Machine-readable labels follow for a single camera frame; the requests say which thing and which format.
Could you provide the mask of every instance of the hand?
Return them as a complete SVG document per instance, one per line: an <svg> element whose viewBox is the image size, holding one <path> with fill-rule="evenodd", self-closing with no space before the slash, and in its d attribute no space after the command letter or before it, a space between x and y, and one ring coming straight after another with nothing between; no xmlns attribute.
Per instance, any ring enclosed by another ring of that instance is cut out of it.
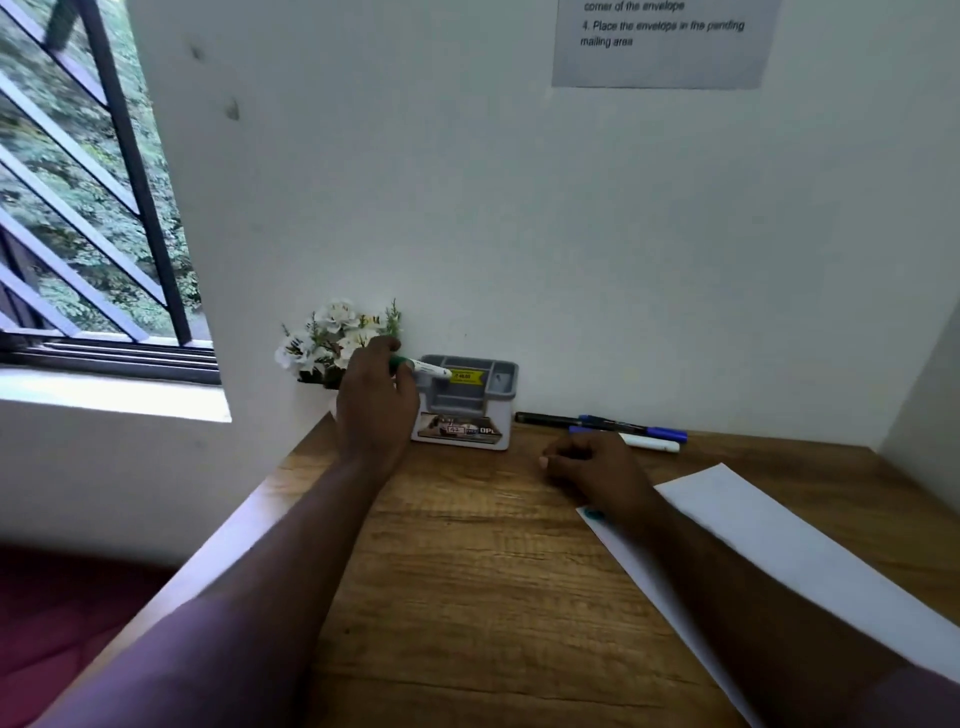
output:
<svg viewBox="0 0 960 728"><path fill-rule="evenodd" d="M410 443L420 395L408 364L390 377L393 336L377 336L353 354L337 395L337 432L344 460L371 469L381 484L393 474Z"/></svg>
<svg viewBox="0 0 960 728"><path fill-rule="evenodd" d="M615 432L575 432L543 451L540 466L568 480L614 523L641 531L655 526L666 501Z"/></svg>

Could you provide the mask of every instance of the wood grain surface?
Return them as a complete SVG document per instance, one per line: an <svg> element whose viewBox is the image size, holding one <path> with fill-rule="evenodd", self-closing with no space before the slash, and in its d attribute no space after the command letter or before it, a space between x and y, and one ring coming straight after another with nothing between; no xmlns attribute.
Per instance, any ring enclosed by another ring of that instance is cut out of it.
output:
<svg viewBox="0 0 960 728"><path fill-rule="evenodd" d="M558 430L507 452L413 444L360 535L317 645L302 724L744 725L546 482ZM321 422L112 643L102 667L250 547L335 457ZM636 451L662 483L726 463L960 623L960 519L864 448L691 433Z"/></svg>

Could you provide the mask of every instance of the purple sleeve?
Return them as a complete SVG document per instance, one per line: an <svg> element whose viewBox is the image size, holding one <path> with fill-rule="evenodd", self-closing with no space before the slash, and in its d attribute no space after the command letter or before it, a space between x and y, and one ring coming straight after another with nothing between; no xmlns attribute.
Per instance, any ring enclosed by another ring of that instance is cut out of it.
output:
<svg viewBox="0 0 960 728"><path fill-rule="evenodd" d="M158 622L34 728L277 726L298 677L254 621L201 597Z"/></svg>
<svg viewBox="0 0 960 728"><path fill-rule="evenodd" d="M870 688L843 728L954 728L960 685L922 667L904 667Z"/></svg>

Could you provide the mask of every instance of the floor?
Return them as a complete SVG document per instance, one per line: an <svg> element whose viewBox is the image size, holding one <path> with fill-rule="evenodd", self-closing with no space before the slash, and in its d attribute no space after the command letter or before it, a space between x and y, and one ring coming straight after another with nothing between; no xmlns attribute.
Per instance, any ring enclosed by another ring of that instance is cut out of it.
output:
<svg viewBox="0 0 960 728"><path fill-rule="evenodd" d="M35 720L173 574L0 546L0 728Z"/></svg>

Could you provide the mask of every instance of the person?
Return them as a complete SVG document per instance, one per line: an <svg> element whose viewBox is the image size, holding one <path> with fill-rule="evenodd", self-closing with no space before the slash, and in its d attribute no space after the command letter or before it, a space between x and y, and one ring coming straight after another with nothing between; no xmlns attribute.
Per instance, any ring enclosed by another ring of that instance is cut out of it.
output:
<svg viewBox="0 0 960 728"><path fill-rule="evenodd" d="M276 726L354 541L403 457L419 409L396 339L350 361L337 400L339 456L250 551L161 620L36 728ZM622 533L649 548L768 726L934 726L960 716L960 688L783 587L675 510L611 433L568 435L540 458Z"/></svg>

